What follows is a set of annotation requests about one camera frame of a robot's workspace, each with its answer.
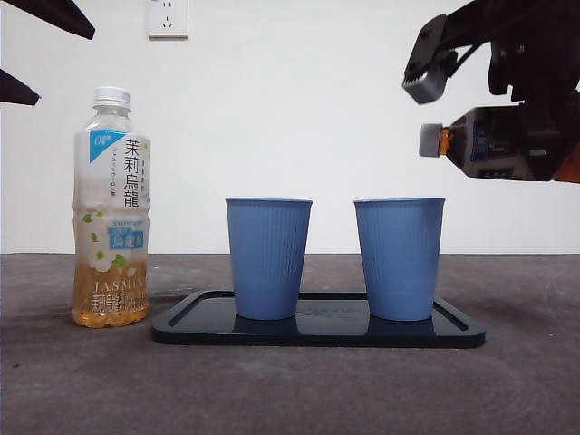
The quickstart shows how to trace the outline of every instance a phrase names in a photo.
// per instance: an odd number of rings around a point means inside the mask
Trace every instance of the jasmine oolong tea bottle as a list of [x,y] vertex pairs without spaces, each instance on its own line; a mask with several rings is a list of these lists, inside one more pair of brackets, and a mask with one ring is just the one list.
[[91,328],[149,312],[149,140],[129,119],[129,92],[95,91],[96,115],[74,137],[72,317]]

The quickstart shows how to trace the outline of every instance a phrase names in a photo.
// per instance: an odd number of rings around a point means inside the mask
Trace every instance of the electrical socket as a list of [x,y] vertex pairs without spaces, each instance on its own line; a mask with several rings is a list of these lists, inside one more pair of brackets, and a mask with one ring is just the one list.
[[148,0],[150,38],[187,38],[189,0]]

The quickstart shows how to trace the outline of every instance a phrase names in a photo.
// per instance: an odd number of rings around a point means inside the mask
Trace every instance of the ribbed cup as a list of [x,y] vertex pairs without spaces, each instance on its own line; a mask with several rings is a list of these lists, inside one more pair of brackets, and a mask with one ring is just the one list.
[[296,313],[312,201],[227,198],[237,313],[275,320]]
[[444,198],[354,201],[371,314],[431,317]]

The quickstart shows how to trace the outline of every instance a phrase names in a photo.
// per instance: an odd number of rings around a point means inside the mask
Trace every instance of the cup rim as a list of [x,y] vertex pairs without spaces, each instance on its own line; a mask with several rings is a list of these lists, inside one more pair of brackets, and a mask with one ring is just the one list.
[[290,202],[290,203],[301,203],[301,204],[312,204],[311,199],[294,199],[294,198],[251,198],[251,197],[233,197],[233,198],[226,198],[226,202],[249,202],[249,201],[258,201],[258,202]]
[[414,197],[414,198],[370,198],[370,199],[356,199],[354,204],[377,204],[377,203],[392,203],[392,202],[441,202],[445,198],[441,197]]

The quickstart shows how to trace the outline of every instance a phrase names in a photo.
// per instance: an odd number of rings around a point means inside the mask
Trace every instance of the tray rim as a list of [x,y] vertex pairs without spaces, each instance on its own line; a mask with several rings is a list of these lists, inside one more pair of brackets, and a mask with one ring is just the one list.
[[[434,309],[455,324],[460,332],[453,335],[442,334],[415,337],[416,342],[408,343],[407,337],[372,336],[372,335],[297,335],[284,336],[258,335],[245,333],[183,333],[170,332],[189,311],[200,302],[212,298],[233,298],[232,290],[197,290],[185,296],[169,310],[153,318],[151,338],[157,343],[185,345],[266,345],[266,346],[300,346],[300,347],[382,347],[382,348],[450,348],[469,349],[483,345],[486,341],[486,330],[483,326],[460,311],[445,299],[435,296]],[[299,300],[367,300],[365,292],[301,292]]]

